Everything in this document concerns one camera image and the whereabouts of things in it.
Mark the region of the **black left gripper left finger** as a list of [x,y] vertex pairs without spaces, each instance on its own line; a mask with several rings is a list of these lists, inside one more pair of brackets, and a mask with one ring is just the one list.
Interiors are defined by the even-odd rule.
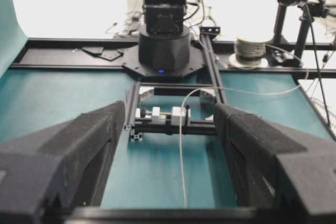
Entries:
[[1,223],[41,223],[48,208],[101,204],[125,105],[109,104],[1,143]]

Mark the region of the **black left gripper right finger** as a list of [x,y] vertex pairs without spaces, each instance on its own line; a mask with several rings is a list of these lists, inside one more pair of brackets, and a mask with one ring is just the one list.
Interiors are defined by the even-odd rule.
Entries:
[[335,223],[335,142],[218,103],[238,209],[230,223]]

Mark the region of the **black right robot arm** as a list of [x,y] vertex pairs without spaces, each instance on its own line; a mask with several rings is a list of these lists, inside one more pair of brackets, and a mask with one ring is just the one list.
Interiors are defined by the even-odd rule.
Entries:
[[144,0],[137,46],[124,51],[123,67],[145,78],[182,78],[204,67],[184,25],[186,0]]

